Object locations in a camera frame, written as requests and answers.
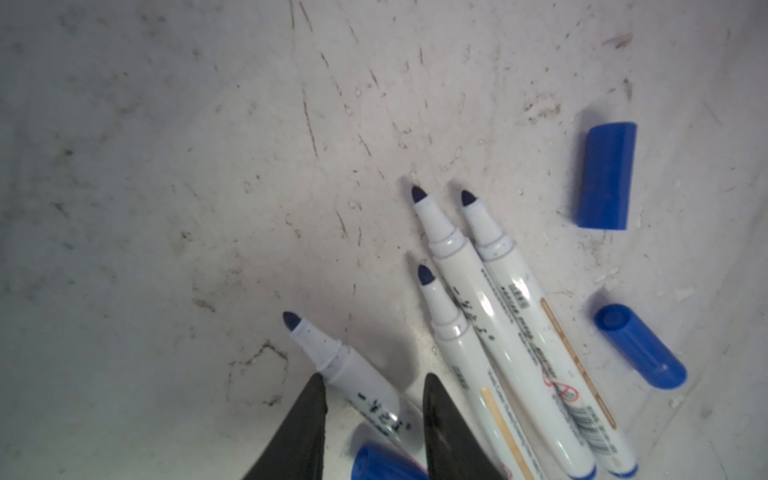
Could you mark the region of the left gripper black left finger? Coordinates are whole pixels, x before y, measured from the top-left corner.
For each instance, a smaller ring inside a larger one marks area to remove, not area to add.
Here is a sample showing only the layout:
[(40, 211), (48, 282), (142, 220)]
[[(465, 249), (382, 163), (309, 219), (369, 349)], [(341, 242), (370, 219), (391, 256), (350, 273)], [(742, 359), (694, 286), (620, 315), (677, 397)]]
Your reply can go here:
[(325, 382), (315, 373), (244, 479), (321, 479), (326, 415)]

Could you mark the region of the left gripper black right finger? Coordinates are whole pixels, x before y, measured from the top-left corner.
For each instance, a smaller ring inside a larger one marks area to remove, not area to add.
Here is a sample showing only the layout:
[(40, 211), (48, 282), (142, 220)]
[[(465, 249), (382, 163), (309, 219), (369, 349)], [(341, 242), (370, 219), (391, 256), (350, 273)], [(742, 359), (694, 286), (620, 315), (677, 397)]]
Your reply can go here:
[(422, 411), (430, 479), (503, 479), (439, 377), (425, 377)]

